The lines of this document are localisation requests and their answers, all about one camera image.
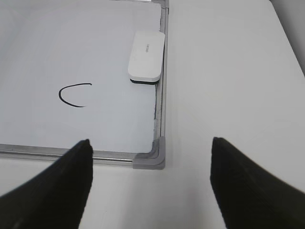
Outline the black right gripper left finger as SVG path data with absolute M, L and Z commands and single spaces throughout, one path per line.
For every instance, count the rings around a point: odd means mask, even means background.
M 81 140 L 48 168 L 0 197 L 2 229 L 77 229 L 93 181 L 93 148 Z

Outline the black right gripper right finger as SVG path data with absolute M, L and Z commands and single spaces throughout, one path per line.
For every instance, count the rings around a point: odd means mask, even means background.
M 305 194 L 214 137 L 211 186 L 228 229 L 303 229 Z

